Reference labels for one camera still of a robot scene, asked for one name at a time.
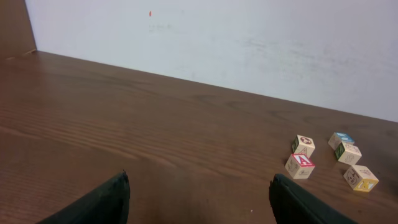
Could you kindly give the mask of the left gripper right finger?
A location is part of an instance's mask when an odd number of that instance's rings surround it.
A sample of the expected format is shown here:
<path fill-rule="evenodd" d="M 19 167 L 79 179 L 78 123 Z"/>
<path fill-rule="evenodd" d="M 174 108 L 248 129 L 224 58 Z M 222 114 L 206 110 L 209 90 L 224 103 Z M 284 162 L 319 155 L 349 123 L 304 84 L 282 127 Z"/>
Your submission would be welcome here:
<path fill-rule="evenodd" d="M 277 223 L 354 223 L 283 174 L 270 181 L 269 201 Z"/>

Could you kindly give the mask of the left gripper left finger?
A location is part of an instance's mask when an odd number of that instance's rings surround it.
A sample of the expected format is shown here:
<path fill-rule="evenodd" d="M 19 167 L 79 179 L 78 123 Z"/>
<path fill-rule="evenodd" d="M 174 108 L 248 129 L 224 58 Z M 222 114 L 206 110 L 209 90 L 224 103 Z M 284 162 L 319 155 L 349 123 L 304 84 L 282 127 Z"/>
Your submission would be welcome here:
<path fill-rule="evenodd" d="M 129 215 L 130 185 L 125 171 L 110 178 L 41 223 L 120 223 Z"/>

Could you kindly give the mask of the red letter A block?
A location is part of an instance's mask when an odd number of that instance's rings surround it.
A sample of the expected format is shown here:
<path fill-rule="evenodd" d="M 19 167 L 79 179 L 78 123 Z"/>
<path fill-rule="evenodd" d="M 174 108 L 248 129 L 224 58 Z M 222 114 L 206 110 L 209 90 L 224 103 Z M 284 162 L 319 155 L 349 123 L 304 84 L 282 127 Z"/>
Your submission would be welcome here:
<path fill-rule="evenodd" d="M 293 179 L 307 179 L 315 164 L 305 154 L 291 154 L 285 168 Z"/>

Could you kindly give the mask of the soccer ball picture block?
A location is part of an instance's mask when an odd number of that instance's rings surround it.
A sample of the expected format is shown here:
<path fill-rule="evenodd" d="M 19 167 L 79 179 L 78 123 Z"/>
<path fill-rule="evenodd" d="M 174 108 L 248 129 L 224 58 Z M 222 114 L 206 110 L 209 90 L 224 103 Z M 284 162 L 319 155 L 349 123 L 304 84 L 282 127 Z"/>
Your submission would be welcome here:
<path fill-rule="evenodd" d="M 314 150 L 315 150 L 315 144 L 312 138 L 296 135 L 292 143 L 292 152 L 294 154 L 304 154 L 308 158 L 310 158 Z"/>

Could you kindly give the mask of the yellow sided picture block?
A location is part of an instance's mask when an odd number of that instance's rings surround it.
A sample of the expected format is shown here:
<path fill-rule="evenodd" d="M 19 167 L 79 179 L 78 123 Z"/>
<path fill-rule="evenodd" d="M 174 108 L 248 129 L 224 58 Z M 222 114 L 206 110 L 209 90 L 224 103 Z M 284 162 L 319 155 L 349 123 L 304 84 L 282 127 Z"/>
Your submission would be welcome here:
<path fill-rule="evenodd" d="M 343 177 L 353 190 L 360 192 L 370 192 L 379 182 L 366 166 L 361 165 L 351 165 Z"/>

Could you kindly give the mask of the plain block beside blue block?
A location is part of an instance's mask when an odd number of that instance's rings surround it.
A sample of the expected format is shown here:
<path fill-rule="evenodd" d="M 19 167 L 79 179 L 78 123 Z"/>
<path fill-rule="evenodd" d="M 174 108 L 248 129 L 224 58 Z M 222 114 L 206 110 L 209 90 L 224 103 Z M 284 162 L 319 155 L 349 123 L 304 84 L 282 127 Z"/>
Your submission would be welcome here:
<path fill-rule="evenodd" d="M 338 162 L 355 165 L 362 157 L 362 153 L 357 146 L 342 142 L 335 149 L 335 157 Z"/>

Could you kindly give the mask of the blue top wooden block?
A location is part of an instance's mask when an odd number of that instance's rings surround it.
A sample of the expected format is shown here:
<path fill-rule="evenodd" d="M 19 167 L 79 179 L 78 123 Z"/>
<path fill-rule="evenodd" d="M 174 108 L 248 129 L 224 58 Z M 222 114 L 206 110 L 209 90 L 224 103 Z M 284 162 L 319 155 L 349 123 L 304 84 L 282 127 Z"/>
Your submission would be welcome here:
<path fill-rule="evenodd" d="M 329 146 L 335 151 L 341 143 L 354 144 L 354 139 L 346 133 L 334 132 L 328 141 Z"/>

